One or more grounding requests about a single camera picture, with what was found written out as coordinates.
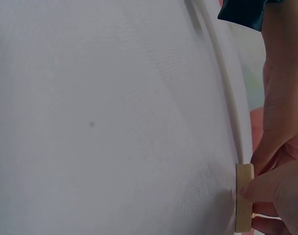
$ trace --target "wooden block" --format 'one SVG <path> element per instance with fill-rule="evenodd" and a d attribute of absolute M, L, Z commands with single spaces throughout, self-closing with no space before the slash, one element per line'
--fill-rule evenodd
<path fill-rule="evenodd" d="M 254 178 L 254 168 L 252 164 L 243 164 L 236 166 L 236 223 L 235 232 L 243 233 L 251 231 L 252 227 L 252 203 L 244 199 L 240 190 Z"/>

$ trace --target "white textured wall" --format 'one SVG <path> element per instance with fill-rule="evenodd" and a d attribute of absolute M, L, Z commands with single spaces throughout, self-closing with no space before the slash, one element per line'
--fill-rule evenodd
<path fill-rule="evenodd" d="M 0 235 L 233 233 L 238 159 L 186 4 L 0 0 Z"/>

